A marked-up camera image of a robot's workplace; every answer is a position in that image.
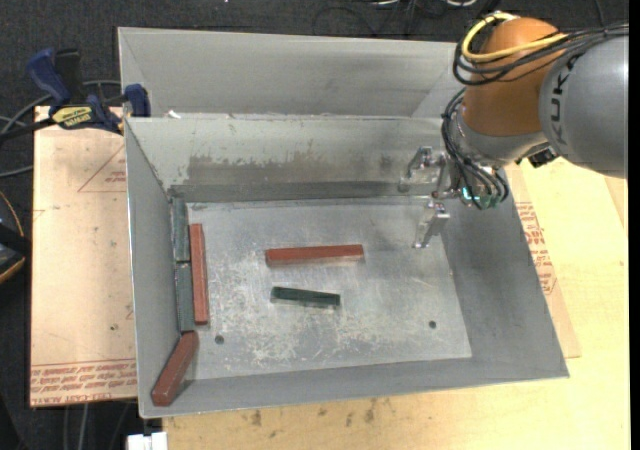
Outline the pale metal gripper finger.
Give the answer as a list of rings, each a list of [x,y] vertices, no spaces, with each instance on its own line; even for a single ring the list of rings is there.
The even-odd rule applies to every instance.
[[[434,236],[438,236],[449,221],[449,212],[441,202],[429,203],[419,219],[414,247],[417,249],[426,248]]]
[[[398,182],[400,192],[409,192],[413,187],[424,186],[438,191],[445,172],[445,155],[430,146],[420,146],[409,160],[404,174]]]

